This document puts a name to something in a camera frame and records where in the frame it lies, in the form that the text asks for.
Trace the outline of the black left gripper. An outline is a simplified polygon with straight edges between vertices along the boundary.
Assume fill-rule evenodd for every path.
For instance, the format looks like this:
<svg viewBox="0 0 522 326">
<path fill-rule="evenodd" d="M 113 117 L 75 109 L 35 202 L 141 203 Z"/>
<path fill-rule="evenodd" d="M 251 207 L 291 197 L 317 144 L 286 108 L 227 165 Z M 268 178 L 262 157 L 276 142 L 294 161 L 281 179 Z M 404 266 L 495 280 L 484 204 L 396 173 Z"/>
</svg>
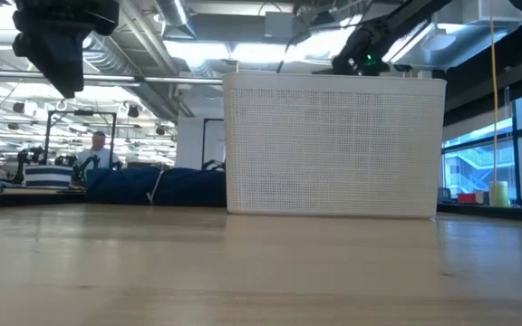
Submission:
<svg viewBox="0 0 522 326">
<path fill-rule="evenodd" d="M 32 63 L 66 99 L 83 90 L 83 41 L 108 36 L 119 24 L 115 0 L 16 0 L 13 42 L 17 57 Z"/>
</svg>

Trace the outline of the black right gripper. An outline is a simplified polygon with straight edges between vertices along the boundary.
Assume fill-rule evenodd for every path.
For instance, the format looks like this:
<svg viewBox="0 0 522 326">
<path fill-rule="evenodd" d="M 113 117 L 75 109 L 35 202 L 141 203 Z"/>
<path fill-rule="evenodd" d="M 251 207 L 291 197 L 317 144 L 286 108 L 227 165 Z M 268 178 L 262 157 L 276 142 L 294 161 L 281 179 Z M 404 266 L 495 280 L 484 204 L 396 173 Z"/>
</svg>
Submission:
<svg viewBox="0 0 522 326">
<path fill-rule="evenodd" d="M 379 46 L 389 34 L 386 23 L 358 24 L 343 49 L 332 59 L 332 67 L 314 72 L 323 75 L 379 76 L 390 67 L 382 60 Z"/>
</svg>

